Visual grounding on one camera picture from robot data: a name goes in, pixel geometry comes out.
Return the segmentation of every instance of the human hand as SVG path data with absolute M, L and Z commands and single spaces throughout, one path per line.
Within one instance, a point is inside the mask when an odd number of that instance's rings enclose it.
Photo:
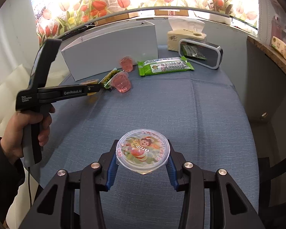
M 55 108 L 50 108 L 50 113 L 54 113 Z M 23 157 L 22 137 L 23 128 L 28 124 L 36 124 L 42 121 L 43 130 L 38 135 L 39 145 L 44 146 L 49 140 L 51 115 L 43 118 L 40 113 L 25 111 L 15 112 L 9 120 L 4 135 L 0 141 L 1 148 L 11 164 L 14 164 L 20 157 Z

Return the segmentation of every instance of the yellow tulip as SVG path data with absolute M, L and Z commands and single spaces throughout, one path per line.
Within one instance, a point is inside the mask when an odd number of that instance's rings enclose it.
M 69 22 L 70 24 L 73 24 L 73 23 L 74 23 L 74 17 L 70 17 L 70 18 L 68 19 L 68 22 Z

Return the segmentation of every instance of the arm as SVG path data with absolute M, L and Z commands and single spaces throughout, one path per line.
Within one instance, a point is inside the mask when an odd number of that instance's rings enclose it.
M 17 195 L 18 188 L 24 183 L 25 174 L 22 162 L 23 157 L 21 140 L 23 128 L 28 124 L 43 121 L 43 130 L 38 139 L 39 145 L 44 146 L 50 133 L 51 116 L 43 118 L 42 114 L 32 111 L 15 112 L 9 120 L 4 135 L 0 138 L 0 221 L 5 220 L 9 207 Z

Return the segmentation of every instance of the wrist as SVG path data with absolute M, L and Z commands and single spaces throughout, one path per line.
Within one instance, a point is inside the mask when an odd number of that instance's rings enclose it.
M 4 155 L 6 156 L 6 158 L 8 159 L 8 161 L 10 162 L 11 165 L 14 165 L 15 162 L 19 159 L 19 157 L 17 157 L 13 151 L 10 149 L 10 147 L 7 146 L 4 138 L 2 138 L 0 140 L 0 145 L 2 148 L 2 151 L 4 153 Z

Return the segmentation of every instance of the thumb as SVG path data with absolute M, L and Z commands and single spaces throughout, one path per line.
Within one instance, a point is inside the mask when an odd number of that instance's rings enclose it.
M 42 121 L 42 114 L 30 110 L 19 112 L 16 114 L 15 127 L 17 130 L 22 130 L 28 124 L 36 124 Z

